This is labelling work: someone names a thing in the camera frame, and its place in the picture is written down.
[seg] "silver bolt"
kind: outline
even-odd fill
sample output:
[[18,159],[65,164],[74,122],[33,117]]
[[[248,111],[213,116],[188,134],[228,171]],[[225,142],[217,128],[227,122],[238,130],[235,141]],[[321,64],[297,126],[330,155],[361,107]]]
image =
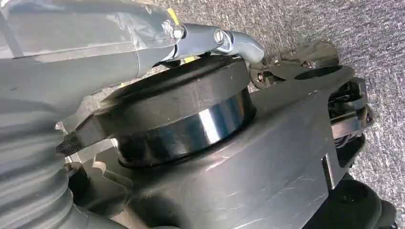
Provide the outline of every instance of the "silver bolt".
[[214,40],[218,44],[222,44],[224,42],[224,31],[221,29],[215,29],[214,30]]
[[301,66],[305,68],[314,68],[314,65],[315,63],[312,61],[311,62],[305,61]]
[[257,77],[256,77],[256,81],[257,81],[258,83],[263,83],[263,82],[265,81],[264,75],[263,75],[262,73],[258,73],[258,74],[257,74]]
[[174,38],[176,38],[176,39],[180,39],[181,37],[183,37],[183,32],[182,32],[181,30],[175,30],[175,31],[173,32],[173,36],[174,36]]

